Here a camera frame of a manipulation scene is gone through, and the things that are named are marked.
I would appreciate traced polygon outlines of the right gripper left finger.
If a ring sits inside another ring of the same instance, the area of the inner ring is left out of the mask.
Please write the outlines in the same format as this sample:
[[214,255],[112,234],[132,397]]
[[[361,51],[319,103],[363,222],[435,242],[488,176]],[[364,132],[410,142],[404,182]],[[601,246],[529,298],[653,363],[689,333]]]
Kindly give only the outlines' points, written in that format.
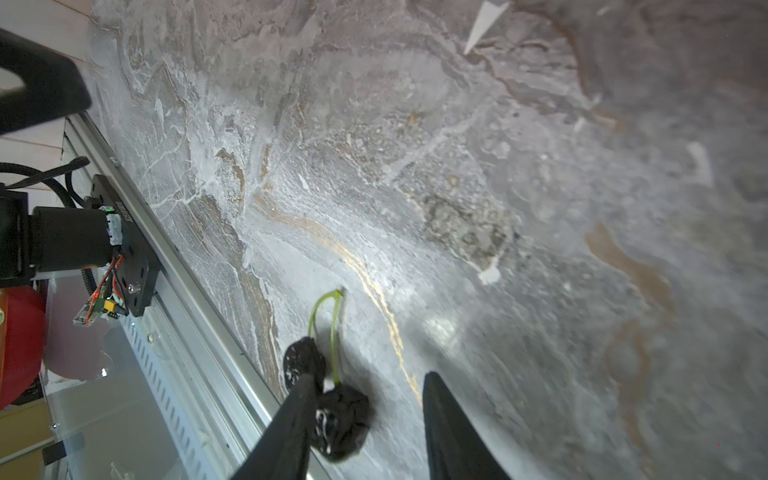
[[232,479],[305,479],[316,409],[314,377],[304,374]]

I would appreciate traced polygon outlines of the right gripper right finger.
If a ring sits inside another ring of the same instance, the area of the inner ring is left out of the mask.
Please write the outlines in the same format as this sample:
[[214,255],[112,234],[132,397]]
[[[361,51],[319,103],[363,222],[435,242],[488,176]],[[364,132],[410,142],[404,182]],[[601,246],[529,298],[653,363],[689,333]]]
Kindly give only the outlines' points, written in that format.
[[424,379],[423,416],[431,479],[510,479],[434,371]]

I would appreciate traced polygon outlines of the black fake cherry pair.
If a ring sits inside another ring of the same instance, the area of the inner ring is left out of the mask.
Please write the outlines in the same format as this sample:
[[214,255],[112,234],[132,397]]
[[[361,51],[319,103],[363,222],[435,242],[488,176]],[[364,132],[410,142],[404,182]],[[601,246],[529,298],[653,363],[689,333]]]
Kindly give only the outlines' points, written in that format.
[[[305,374],[314,381],[318,394],[315,424],[310,444],[325,459],[341,462],[358,453],[370,430],[372,408],[369,397],[342,380],[338,355],[337,324],[343,292],[333,290],[321,296],[310,313],[308,333],[293,342],[282,362],[285,388],[293,389]],[[326,300],[334,301],[330,325],[330,355],[324,356],[315,339],[316,316]]]

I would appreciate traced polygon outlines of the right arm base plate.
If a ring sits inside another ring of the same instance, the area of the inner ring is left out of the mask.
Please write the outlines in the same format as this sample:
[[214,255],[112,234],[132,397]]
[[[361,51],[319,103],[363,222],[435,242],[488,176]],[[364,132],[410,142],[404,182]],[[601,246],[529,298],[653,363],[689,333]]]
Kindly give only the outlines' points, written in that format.
[[141,317],[152,303],[161,263],[139,227],[138,216],[130,211],[107,176],[93,176],[91,196],[99,206],[111,207],[121,217],[123,261],[117,269],[117,283],[127,309]]

